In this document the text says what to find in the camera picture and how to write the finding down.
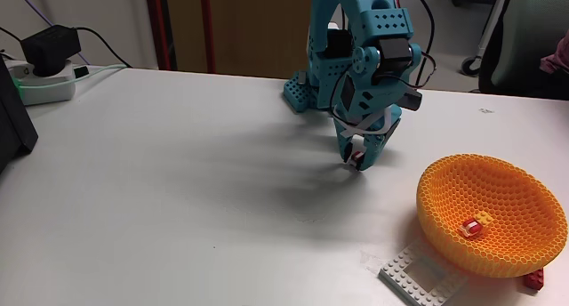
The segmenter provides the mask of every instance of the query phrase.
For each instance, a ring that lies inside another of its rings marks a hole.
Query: black cable
[[[421,4],[425,7],[427,14],[429,15],[430,19],[430,37],[429,37],[429,44],[427,44],[427,50],[425,53],[429,55],[430,47],[433,45],[433,38],[435,37],[435,18],[433,17],[433,12],[431,12],[429,5],[425,0],[420,0]],[[419,69],[419,74],[417,75],[417,81],[415,82],[416,86],[419,86],[419,81],[421,80],[421,75],[423,73],[423,69],[425,68],[425,64],[427,63],[427,59],[423,60],[421,64],[421,68]]]
[[[5,32],[6,34],[8,34],[8,36],[11,36],[12,38],[18,40],[18,42],[21,42],[21,39],[18,38],[18,36],[14,35],[13,33],[11,33],[10,31],[0,27],[0,30],[2,30],[3,32]]]
[[[377,78],[395,78],[398,81],[402,82],[403,84],[405,84],[407,87],[411,87],[413,89],[420,89],[422,87],[424,87],[430,80],[431,76],[433,76],[433,74],[435,73],[435,71],[437,71],[437,62],[435,61],[435,59],[433,57],[431,57],[431,55],[429,55],[426,52],[421,52],[421,54],[423,55],[423,57],[425,57],[425,61],[430,60],[430,62],[433,63],[433,71],[430,72],[429,76],[427,77],[427,79],[425,79],[425,82],[423,83],[423,85],[411,85],[409,83],[407,83],[405,80],[403,80],[403,78],[401,78],[400,76],[395,76],[395,75],[388,75],[388,74],[380,74],[380,75],[376,75],[373,76],[373,79],[377,79]]]
[[[127,68],[132,68],[132,66],[128,62],[124,61],[124,59],[122,59],[119,55],[116,54],[116,52],[113,50],[113,48],[111,48],[110,45],[108,45],[107,41],[105,39],[103,39],[103,37],[100,36],[95,30],[93,30],[91,28],[87,28],[87,27],[75,27],[75,29],[76,30],[89,31],[90,33],[97,36],[103,42],[103,44],[105,44],[107,46],[107,48],[113,53],[113,55],[115,55],[115,57],[118,60],[120,60]]]
[[[437,62],[435,61],[435,59],[433,57],[431,57],[428,53],[426,52],[421,52],[421,55],[423,55],[425,57],[425,60],[430,60],[433,63],[433,71],[431,71],[431,73],[429,74],[429,76],[427,77],[427,79],[425,80],[425,82],[423,83],[423,85],[411,85],[408,82],[406,82],[403,78],[401,78],[400,76],[395,76],[395,75],[388,75],[388,74],[384,74],[384,75],[377,75],[377,76],[373,76],[373,78],[394,78],[397,79],[398,81],[402,82],[403,84],[405,84],[408,87],[414,88],[414,89],[419,89],[424,87],[430,80],[431,76],[433,76],[433,74],[435,73],[435,71],[437,70]],[[341,73],[340,76],[338,77],[338,79],[336,80],[336,83],[334,84],[334,88],[332,89],[332,96],[330,96],[330,105],[328,107],[328,112],[330,113],[330,115],[334,118],[336,118],[337,120],[341,121],[342,123],[346,124],[346,125],[352,125],[352,126],[356,126],[357,124],[353,124],[347,121],[344,121],[342,118],[338,117],[333,110],[332,104],[333,104],[333,100],[334,100],[334,96],[336,95],[336,89],[338,88],[338,83],[340,82],[340,79],[342,77],[344,77],[344,75],[346,74],[346,72],[348,72],[348,70],[351,68],[348,67],[346,69],[344,69]]]
[[[344,12],[344,8],[341,9],[341,28],[342,30],[346,30],[346,13]]]

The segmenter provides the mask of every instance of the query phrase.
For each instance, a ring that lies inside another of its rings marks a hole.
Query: chair
[[[568,16],[567,0],[505,0],[480,66],[480,92],[566,99],[560,92],[544,91],[549,75],[540,70],[540,62],[565,36]]]

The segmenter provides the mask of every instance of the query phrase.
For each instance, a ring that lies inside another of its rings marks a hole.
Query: power adapter
[[[26,61],[34,65],[34,75],[50,77],[65,68],[65,61],[81,52],[74,28],[54,25],[21,41]]]

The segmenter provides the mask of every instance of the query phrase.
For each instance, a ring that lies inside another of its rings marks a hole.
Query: table surface
[[[341,163],[285,81],[127,69],[28,108],[34,152],[0,175],[2,305],[402,305],[380,266],[421,235],[440,157],[518,165],[569,207],[569,103],[425,91],[376,165]],[[561,305],[565,249],[537,294],[473,277],[454,305]]]

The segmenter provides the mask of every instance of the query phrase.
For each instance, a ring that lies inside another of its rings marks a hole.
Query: white lego baseplate
[[[424,263],[428,272],[439,275],[440,280],[429,291],[419,285],[406,270],[416,263]],[[441,306],[459,291],[468,277],[452,264],[439,257],[423,240],[416,240],[380,271],[392,287],[414,306]]]

